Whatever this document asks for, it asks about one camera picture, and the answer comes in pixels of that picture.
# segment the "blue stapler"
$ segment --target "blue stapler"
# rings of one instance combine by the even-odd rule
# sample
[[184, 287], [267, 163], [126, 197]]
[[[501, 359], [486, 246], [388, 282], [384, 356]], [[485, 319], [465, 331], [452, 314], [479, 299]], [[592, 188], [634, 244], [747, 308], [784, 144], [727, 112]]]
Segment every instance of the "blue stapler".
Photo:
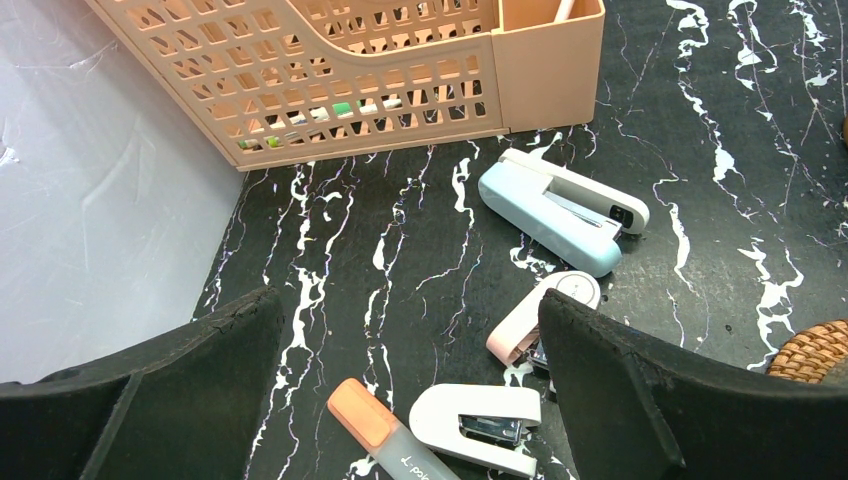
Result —
[[650, 218], [641, 200], [514, 148], [479, 181], [492, 210], [595, 278], [621, 261], [620, 232], [639, 234]]

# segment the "stapler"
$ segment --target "stapler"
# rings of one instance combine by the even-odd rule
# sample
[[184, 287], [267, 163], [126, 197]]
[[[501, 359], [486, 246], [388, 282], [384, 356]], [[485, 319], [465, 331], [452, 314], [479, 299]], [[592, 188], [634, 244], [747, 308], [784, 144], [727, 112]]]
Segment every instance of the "stapler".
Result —
[[[512, 365], [524, 353], [539, 342], [539, 302], [549, 288], [572, 297], [592, 308], [598, 308], [601, 302], [601, 287], [594, 277], [584, 272], [557, 272], [543, 278], [515, 308], [509, 312], [486, 340], [486, 348], [495, 354], [504, 365]], [[539, 357], [535, 366], [544, 368], [546, 360]]]
[[621, 261], [619, 233], [639, 234], [650, 218], [641, 200], [514, 148], [478, 186], [489, 208], [595, 278]]
[[536, 459], [514, 447], [523, 427], [541, 422], [539, 392], [523, 387], [443, 383], [425, 390], [409, 411], [410, 430], [431, 449], [528, 478], [536, 476]]

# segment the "wicker basket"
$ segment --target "wicker basket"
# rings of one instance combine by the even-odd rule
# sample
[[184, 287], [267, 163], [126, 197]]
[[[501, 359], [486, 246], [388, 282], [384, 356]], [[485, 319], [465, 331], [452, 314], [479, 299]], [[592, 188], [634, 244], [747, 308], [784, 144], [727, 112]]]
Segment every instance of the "wicker basket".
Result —
[[602, 0], [87, 2], [240, 170], [594, 114]]
[[828, 370], [848, 356], [848, 321], [820, 323], [795, 335], [769, 366], [768, 374], [806, 383], [821, 383]]

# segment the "brown woven rim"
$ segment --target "brown woven rim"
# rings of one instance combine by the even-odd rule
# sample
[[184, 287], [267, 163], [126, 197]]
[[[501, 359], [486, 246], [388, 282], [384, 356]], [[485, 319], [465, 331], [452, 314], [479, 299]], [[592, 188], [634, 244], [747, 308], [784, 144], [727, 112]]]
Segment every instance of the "brown woven rim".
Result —
[[848, 356], [848, 320], [820, 323], [795, 335], [777, 352], [769, 375], [821, 383], [828, 370]]

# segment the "marble surface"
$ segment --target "marble surface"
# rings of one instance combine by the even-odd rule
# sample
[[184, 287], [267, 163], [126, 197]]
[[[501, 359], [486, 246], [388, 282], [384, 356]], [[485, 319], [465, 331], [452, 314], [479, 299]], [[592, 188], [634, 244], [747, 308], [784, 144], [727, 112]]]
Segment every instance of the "marble surface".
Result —
[[[196, 311], [264, 284], [288, 305], [290, 345], [247, 478], [387, 478], [324, 408], [347, 377], [404, 421], [433, 383], [545, 391], [484, 347], [541, 277], [567, 268], [479, 198], [477, 179], [509, 146], [651, 208], [602, 279], [607, 315], [758, 372], [793, 332], [846, 316], [848, 7], [607, 7], [589, 125], [248, 175]], [[537, 478], [576, 478], [550, 400], [543, 416], [522, 446]], [[447, 462], [463, 479], [499, 477]]]

